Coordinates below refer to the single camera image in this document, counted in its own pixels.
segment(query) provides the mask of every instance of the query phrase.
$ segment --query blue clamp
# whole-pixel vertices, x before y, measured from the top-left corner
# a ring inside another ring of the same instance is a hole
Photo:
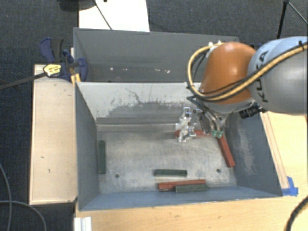
[[[298,187],[294,186],[293,180],[291,177],[288,177],[289,188],[282,189],[282,194],[284,196],[297,196],[298,195]]]
[[[73,68],[75,73],[80,74],[81,81],[85,81],[88,74],[88,65],[85,58],[78,58],[77,62],[74,63],[74,58],[68,50],[62,52],[65,63],[61,61],[61,46],[63,39],[52,39],[45,38],[39,45],[41,54],[46,58],[47,63],[57,63],[61,65],[61,72],[57,78],[61,78],[67,81],[71,80],[73,74],[70,73],[69,69]]]

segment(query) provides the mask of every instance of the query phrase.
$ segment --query gray bin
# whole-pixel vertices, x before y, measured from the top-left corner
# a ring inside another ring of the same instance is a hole
[[[227,120],[234,168],[226,167],[216,139],[178,143],[175,138],[182,108],[193,108],[186,100],[191,95],[184,83],[187,61],[219,39],[237,40],[74,29],[75,57],[85,57],[89,65],[89,78],[75,90],[81,211],[282,196],[259,116],[233,114]],[[100,140],[106,145],[105,174],[98,173]],[[209,190],[159,192],[157,183],[182,179],[155,177],[157,168],[185,169],[186,180],[205,179]]]

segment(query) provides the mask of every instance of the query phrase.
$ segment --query black wire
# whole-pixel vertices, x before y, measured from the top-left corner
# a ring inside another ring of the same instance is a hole
[[[303,209],[305,207],[305,205],[308,204],[308,196],[306,198],[304,198],[299,204],[298,206],[292,211],[290,218],[287,222],[286,225],[286,229],[285,231],[290,231],[292,224],[296,218],[296,216],[298,215],[298,213],[301,211],[301,209]]]
[[[14,82],[11,82],[11,83],[8,83],[8,84],[5,84],[5,85],[1,85],[0,90],[4,90],[4,89],[10,88],[10,87],[15,87],[17,85],[20,85],[20,84],[23,84],[23,83],[26,83],[26,82],[29,82],[29,81],[32,81],[32,80],[35,80],[35,79],[43,78],[45,76],[46,76],[46,74],[45,74],[45,72],[43,72],[43,73],[40,73],[38,75],[23,78],[23,79],[20,79],[20,80],[17,80],[17,81],[14,81]]]
[[[192,62],[192,69],[193,69],[193,66],[195,65],[195,63],[199,60],[199,58],[202,57],[202,59],[201,59],[200,62],[198,63],[198,66],[197,66],[197,68],[196,68],[196,70],[195,70],[195,72],[194,72],[192,82],[194,82],[194,79],[195,79],[195,77],[196,77],[198,68],[200,67],[201,62],[204,60],[204,58],[205,58],[207,52],[208,52],[208,50],[207,50],[206,52],[203,52],[203,53],[197,55],[196,58],[193,60],[193,62]],[[211,93],[215,93],[215,92],[217,92],[217,91],[223,90],[223,89],[225,89],[225,88],[227,88],[227,87],[230,87],[230,86],[232,86],[232,85],[238,84],[239,82],[243,82],[243,81],[245,81],[245,79],[247,79],[247,77],[242,78],[242,79],[239,79],[239,80],[237,80],[237,81],[235,81],[235,82],[233,82],[233,83],[230,83],[230,84],[228,84],[228,85],[226,85],[226,86],[223,86],[223,87],[221,87],[221,88],[219,88],[219,89],[216,89],[216,90],[213,90],[213,91],[208,91],[208,92],[201,92],[201,93],[202,93],[202,94],[211,94]]]
[[[198,63],[198,66],[196,67],[196,71],[194,72],[193,79],[192,79],[193,82],[194,82],[194,79],[196,78],[196,74],[197,74],[197,72],[198,72],[198,69],[199,69],[199,67],[200,67],[200,65],[201,65],[201,63],[202,63],[202,61],[204,60],[205,56],[206,56],[206,53],[203,53],[203,54],[202,54],[202,59],[201,59],[200,62]]]
[[[10,185],[9,185],[9,181],[8,181],[8,178],[6,177],[6,174],[5,174],[5,171],[0,163],[0,170],[2,172],[2,175],[4,177],[4,181],[5,181],[5,184],[6,184],[6,188],[8,190],[8,195],[9,195],[9,220],[8,220],[8,228],[7,228],[7,231],[10,231],[11,229],[11,222],[12,222],[12,192],[11,192],[11,188],[10,188]]]
[[[294,47],[288,49],[287,51],[285,51],[285,52],[283,52],[283,53],[277,55],[277,56],[274,57],[273,59],[271,59],[271,60],[269,60],[268,62],[264,63],[264,64],[263,64],[259,69],[257,69],[256,71],[252,72],[251,74],[249,74],[249,75],[246,76],[245,78],[243,78],[243,79],[241,79],[241,80],[238,80],[238,82],[237,82],[236,84],[234,84],[233,87],[231,87],[231,88],[229,88],[229,89],[227,89],[227,90],[225,90],[225,91],[223,91],[223,92],[221,92],[221,93],[215,94],[215,95],[211,95],[211,96],[207,96],[207,97],[198,96],[198,98],[200,98],[200,99],[202,99],[202,100],[204,100],[204,101],[206,101],[206,102],[213,102],[213,103],[214,103],[214,102],[220,102],[220,101],[222,101],[222,100],[227,100],[227,99],[229,99],[229,98],[231,98],[231,97],[237,95],[239,92],[243,91],[243,89],[237,91],[237,92],[234,93],[232,96],[227,97],[227,98],[224,98],[224,99],[220,99],[220,100],[217,100],[217,101],[208,100],[208,98],[216,98],[216,97],[219,97],[220,95],[222,95],[222,94],[224,94],[224,93],[226,93],[226,92],[229,92],[229,91],[231,91],[231,90],[237,88],[239,85],[241,85],[243,82],[245,82],[246,80],[248,80],[249,78],[251,78],[251,77],[252,77],[253,75],[255,75],[258,71],[260,71],[262,68],[266,67],[268,64],[270,64],[272,61],[274,61],[274,60],[277,59],[278,57],[280,57],[280,56],[282,56],[282,55],[284,55],[284,54],[286,54],[286,53],[288,53],[288,52],[290,52],[290,51],[293,51],[293,50],[295,50],[295,49],[297,49],[297,48],[299,48],[299,47],[303,47],[303,45],[307,45],[307,42],[305,42],[305,43],[303,43],[303,44],[300,44],[299,46],[296,45],[296,46],[294,46]]]
[[[104,21],[106,22],[106,24],[107,24],[107,26],[109,27],[109,29],[110,29],[110,30],[113,30],[113,29],[111,28],[111,26],[109,25],[109,23],[107,22],[105,16],[103,15],[103,13],[102,13],[100,7],[97,5],[96,1],[93,0],[93,2],[94,2],[94,4],[95,4],[95,6],[98,8],[99,12],[101,13],[101,16],[103,17],[103,19],[104,19]]]
[[[42,220],[43,222],[43,225],[44,225],[44,231],[47,231],[47,225],[46,225],[46,221],[45,221],[45,218],[43,217],[43,215],[37,210],[35,209],[33,206],[31,205],[28,205],[26,203],[22,203],[22,202],[19,202],[19,201],[13,201],[12,200],[12,192],[11,192],[11,188],[10,188],[10,184],[9,184],[9,181],[8,181],[8,178],[6,177],[6,174],[5,174],[5,171],[0,163],[0,170],[2,172],[2,175],[4,177],[4,181],[5,181],[5,184],[6,184],[6,187],[7,187],[7,190],[8,190],[8,194],[9,194],[9,200],[4,200],[4,201],[0,201],[0,204],[9,204],[9,207],[10,207],[10,211],[9,211],[9,221],[8,221],[8,226],[7,226],[7,231],[10,231],[11,229],[11,222],[12,222],[12,204],[16,204],[16,205],[22,205],[22,206],[26,206],[30,209],[32,209],[34,212],[36,212],[38,214],[38,216],[40,217],[40,219]]]
[[[290,2],[288,2],[289,6],[299,15],[300,18],[308,25],[307,20],[302,16],[302,14],[294,7],[294,5]]]
[[[0,201],[0,204],[8,204],[10,201],[8,200],[4,200],[4,201]],[[44,231],[47,231],[47,224],[46,224],[46,220],[45,218],[43,217],[42,213],[40,213],[40,211],[36,208],[34,208],[33,206],[31,205],[28,205],[26,203],[23,203],[23,202],[19,202],[19,201],[12,201],[13,204],[15,205],[21,205],[21,206],[24,206],[24,207],[27,207],[31,210],[33,210],[38,216],[39,218],[42,220],[42,223],[44,225]]]

